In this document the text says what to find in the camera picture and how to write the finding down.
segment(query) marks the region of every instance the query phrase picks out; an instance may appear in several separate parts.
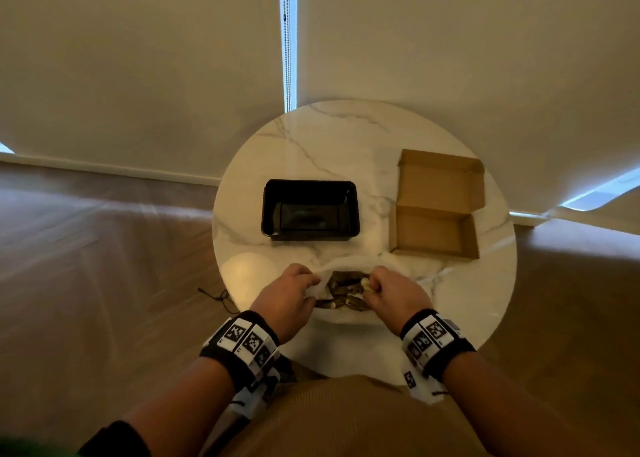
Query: bag contents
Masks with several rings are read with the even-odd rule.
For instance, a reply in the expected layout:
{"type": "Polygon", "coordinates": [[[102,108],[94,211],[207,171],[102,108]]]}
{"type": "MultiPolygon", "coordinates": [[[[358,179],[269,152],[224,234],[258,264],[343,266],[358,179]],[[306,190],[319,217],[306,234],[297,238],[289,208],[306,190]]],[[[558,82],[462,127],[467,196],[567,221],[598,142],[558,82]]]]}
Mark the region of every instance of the bag contents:
{"type": "Polygon", "coordinates": [[[334,271],[326,289],[332,298],[316,300],[317,308],[349,308],[363,312],[371,310],[362,299],[362,294],[369,288],[369,274],[361,271],[334,271]]]}

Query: person's left hand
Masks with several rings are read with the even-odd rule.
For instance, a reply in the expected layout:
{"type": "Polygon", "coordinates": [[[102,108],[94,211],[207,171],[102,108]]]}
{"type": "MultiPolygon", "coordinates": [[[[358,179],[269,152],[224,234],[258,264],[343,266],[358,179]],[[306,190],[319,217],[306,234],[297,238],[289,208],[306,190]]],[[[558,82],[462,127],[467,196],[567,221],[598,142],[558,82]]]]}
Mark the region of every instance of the person's left hand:
{"type": "Polygon", "coordinates": [[[273,329],[281,344],[290,341],[309,320],[316,299],[305,299],[305,290],[320,283],[320,277],[299,263],[289,265],[282,275],[262,289],[251,304],[273,329]]]}

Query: person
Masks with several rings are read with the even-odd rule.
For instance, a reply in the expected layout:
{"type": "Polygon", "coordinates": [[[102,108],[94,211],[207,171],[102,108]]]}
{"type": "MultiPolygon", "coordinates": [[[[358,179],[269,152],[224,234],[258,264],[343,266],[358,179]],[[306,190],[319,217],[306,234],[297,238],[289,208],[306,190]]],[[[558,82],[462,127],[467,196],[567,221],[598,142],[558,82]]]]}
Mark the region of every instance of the person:
{"type": "MultiPolygon", "coordinates": [[[[175,386],[101,429],[79,454],[198,455],[234,395],[252,384],[255,375],[247,368],[265,364],[264,371],[258,370],[264,375],[264,361],[274,359],[277,344],[291,340],[306,325],[315,299],[305,298],[305,290],[319,281],[307,267],[290,265],[260,292],[250,311],[228,321],[205,343],[201,356],[175,386]],[[256,354],[263,356],[241,362],[251,352],[247,349],[258,347],[256,354]]],[[[435,321],[436,329],[446,326],[445,332],[431,331],[425,341],[436,342],[441,335],[451,344],[442,345],[435,355],[432,350],[427,363],[427,349],[423,364],[409,352],[408,357],[419,369],[430,368],[429,374],[444,383],[484,448],[420,400],[381,381],[349,376],[287,385],[289,389],[274,397],[260,417],[217,450],[220,455],[605,454],[590,437],[476,353],[455,324],[435,311],[420,285],[384,267],[372,271],[369,284],[371,291],[364,293],[364,300],[389,331],[403,338],[403,346],[408,347],[411,331],[419,333],[412,341],[420,343],[428,321],[435,321]],[[446,348],[454,347],[444,355],[446,348]],[[430,364],[434,360],[440,367],[430,364]]]]}

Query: cardboard box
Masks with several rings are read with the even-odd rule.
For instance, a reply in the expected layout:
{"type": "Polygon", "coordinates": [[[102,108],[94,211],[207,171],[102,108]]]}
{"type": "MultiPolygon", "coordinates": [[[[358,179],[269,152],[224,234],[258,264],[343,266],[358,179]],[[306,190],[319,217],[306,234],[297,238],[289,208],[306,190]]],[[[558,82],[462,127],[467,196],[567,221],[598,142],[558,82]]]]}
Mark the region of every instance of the cardboard box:
{"type": "Polygon", "coordinates": [[[473,260],[480,257],[471,213],[484,206],[478,159],[403,150],[398,199],[389,213],[389,251],[473,260]]]}

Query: hand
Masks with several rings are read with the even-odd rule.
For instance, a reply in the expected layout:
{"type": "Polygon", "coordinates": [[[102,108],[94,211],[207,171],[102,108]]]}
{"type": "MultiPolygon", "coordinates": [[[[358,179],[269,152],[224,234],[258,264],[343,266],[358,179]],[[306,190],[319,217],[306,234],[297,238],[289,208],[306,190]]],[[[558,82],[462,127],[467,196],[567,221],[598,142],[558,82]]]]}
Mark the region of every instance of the hand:
{"type": "Polygon", "coordinates": [[[299,263],[289,265],[282,275],[262,289],[251,304],[278,335],[281,344],[290,341],[309,320],[316,299],[305,290],[320,283],[320,277],[299,263]]]}
{"type": "Polygon", "coordinates": [[[365,302],[396,336],[400,336],[404,325],[418,311],[433,308],[431,299],[420,285],[388,268],[373,268],[369,285],[375,292],[364,292],[365,302]]]}

